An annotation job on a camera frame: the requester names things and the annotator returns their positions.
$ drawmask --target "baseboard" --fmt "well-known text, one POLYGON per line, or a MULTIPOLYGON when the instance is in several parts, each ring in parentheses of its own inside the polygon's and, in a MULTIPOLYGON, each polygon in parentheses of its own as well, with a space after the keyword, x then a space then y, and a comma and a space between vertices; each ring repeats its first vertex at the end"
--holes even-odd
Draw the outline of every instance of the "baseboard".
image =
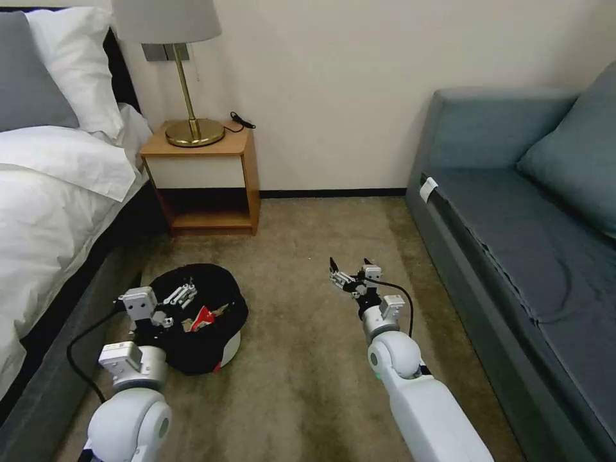
POLYGON ((403 196, 406 188, 285 189, 261 191, 262 199, 403 196))

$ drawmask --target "lamp shade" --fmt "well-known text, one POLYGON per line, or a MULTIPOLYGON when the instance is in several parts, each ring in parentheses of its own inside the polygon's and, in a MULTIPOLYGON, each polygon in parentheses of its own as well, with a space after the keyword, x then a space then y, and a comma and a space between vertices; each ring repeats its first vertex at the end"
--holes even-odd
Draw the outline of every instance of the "lamp shade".
POLYGON ((112 0, 119 39, 145 44, 202 42, 221 34, 213 0, 112 0))

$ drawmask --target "white wall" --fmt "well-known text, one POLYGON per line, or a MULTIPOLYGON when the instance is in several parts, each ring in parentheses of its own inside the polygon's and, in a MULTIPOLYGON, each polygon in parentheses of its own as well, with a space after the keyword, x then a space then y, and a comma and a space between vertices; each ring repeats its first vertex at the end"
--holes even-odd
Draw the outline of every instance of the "white wall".
MULTIPOLYGON (((191 46, 193 103, 200 116, 236 110, 257 124, 263 189, 406 186, 437 88, 583 88, 616 58, 613 0, 219 0, 217 8, 223 35, 191 46)), ((183 117, 174 65, 147 63, 135 44, 124 52, 150 123, 183 117)))

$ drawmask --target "sofa cushion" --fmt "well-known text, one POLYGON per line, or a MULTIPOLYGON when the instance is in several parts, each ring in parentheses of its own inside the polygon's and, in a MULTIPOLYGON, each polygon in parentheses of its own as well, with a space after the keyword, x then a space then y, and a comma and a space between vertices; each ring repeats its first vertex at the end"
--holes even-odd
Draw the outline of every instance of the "sofa cushion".
POLYGON ((614 439, 616 243, 514 169, 429 174, 575 384, 571 405, 590 407, 614 439))
POLYGON ((518 168, 616 238, 616 62, 518 168))

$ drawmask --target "gray pillow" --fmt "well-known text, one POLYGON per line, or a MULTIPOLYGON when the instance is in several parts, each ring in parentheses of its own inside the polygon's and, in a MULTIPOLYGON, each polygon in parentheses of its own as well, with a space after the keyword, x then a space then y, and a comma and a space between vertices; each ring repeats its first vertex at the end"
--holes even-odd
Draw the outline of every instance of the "gray pillow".
POLYGON ((26 16, 0 13, 0 132, 38 125, 79 121, 40 60, 26 16))
POLYGON ((518 169, 616 238, 616 62, 520 159, 518 169))

